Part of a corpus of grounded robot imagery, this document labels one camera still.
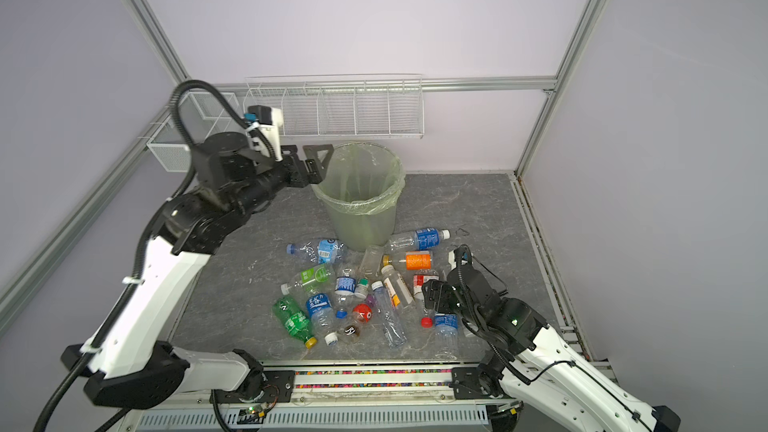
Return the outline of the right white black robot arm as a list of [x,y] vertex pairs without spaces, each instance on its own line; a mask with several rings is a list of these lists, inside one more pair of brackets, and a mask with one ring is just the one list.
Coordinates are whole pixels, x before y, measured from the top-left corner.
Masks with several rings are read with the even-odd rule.
[[444,280],[425,284],[427,307],[454,314],[489,351],[476,367],[482,394],[530,405],[570,431],[677,431],[668,406],[652,406],[607,378],[542,314],[495,290],[468,245],[449,254]]

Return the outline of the red white label bottle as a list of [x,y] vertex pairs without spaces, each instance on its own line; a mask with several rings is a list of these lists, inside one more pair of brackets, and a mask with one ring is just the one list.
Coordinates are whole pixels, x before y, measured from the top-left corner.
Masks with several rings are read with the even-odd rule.
[[439,276],[432,273],[415,274],[413,276],[413,297],[418,301],[421,307],[422,317],[420,324],[426,329],[433,327],[435,312],[426,306],[424,284],[438,279]]

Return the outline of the yellow stripe white cap bottle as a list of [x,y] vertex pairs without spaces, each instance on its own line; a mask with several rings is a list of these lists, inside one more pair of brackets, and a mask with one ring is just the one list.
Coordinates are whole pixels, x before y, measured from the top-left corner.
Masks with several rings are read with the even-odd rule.
[[414,298],[405,283],[403,275],[392,265],[381,269],[383,284],[387,288],[392,304],[397,309],[403,309],[413,304]]

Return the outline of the clear bottle blue label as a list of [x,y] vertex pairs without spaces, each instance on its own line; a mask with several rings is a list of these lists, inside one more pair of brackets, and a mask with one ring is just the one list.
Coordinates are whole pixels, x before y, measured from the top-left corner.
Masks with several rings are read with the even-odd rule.
[[427,227],[392,235],[385,244],[385,250],[389,253],[424,251],[450,238],[451,233],[447,229]]

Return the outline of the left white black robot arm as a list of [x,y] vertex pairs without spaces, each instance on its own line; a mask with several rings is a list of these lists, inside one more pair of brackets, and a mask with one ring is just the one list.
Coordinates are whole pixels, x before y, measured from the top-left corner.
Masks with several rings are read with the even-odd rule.
[[334,149],[329,144],[282,145],[280,112],[254,106],[236,116],[237,130],[196,141],[185,126],[180,103],[200,89],[225,111],[231,104],[210,83],[187,80],[168,101],[169,116],[190,152],[190,167],[177,190],[153,214],[138,241],[132,272],[117,302],[85,342],[67,347],[68,374],[42,408],[35,429],[49,425],[73,383],[117,418],[151,409],[187,392],[230,393],[249,403],[268,386],[262,364],[250,353],[204,353],[176,347],[160,337],[183,292],[224,240],[265,210],[288,187],[322,182]]

